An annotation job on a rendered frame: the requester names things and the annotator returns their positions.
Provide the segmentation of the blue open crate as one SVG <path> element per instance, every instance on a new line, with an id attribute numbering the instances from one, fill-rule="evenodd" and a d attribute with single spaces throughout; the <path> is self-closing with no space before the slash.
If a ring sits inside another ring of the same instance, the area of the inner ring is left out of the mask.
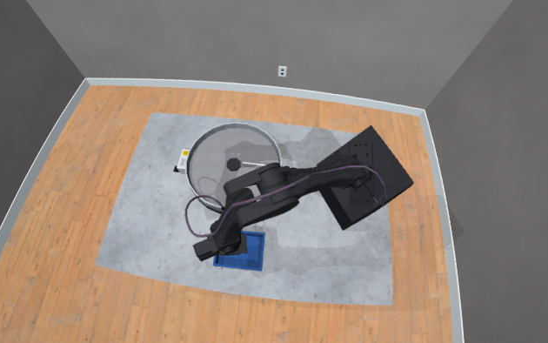
<path id="1" fill-rule="evenodd" d="M 214 266 L 262 271 L 265 239 L 264 233 L 241 231 L 241 234 L 242 233 L 245 233 L 247 236 L 247 253 L 229 256 L 216 255 L 213 259 Z"/>

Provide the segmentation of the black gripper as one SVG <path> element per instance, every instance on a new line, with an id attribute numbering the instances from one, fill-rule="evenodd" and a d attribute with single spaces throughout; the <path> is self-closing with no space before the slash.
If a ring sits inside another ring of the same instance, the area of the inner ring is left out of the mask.
<path id="1" fill-rule="evenodd" d="M 231 252 L 228 255 L 240 255 L 239 253 L 247 253 L 247 238 L 246 234 L 241 234 L 241 244 L 237 243 L 237 250 L 235 252 Z M 225 256 L 223 251 L 220 251 L 218 255 Z"/>

